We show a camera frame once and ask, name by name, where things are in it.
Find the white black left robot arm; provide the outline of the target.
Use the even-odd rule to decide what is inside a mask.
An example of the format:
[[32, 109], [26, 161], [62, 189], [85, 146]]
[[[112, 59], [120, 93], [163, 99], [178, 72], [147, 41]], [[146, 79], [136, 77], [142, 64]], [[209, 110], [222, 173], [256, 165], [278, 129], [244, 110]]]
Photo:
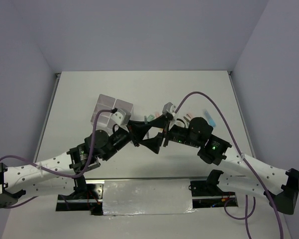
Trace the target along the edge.
[[108, 161], [128, 143], [145, 145], [146, 133], [152, 123], [129, 121], [109, 135], [104, 130], [94, 130], [84, 143], [56, 157], [9, 167], [0, 159], [0, 209], [21, 206], [19, 200], [31, 201], [43, 194], [63, 194], [66, 190], [77, 199], [88, 191], [84, 173], [100, 167], [100, 161]]

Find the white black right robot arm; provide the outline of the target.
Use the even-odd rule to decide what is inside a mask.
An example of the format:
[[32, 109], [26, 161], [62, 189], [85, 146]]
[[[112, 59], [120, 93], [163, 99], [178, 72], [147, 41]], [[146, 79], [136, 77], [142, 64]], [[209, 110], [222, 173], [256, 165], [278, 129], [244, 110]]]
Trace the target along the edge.
[[229, 142], [212, 134], [213, 128], [202, 117], [193, 118], [188, 127], [172, 124], [166, 116], [137, 123], [139, 143], [154, 153], [169, 141], [198, 148], [198, 157], [219, 166], [207, 178], [206, 189], [212, 195], [238, 192], [267, 199], [278, 212], [292, 215], [299, 194], [299, 171], [280, 169], [252, 156], [240, 154]]

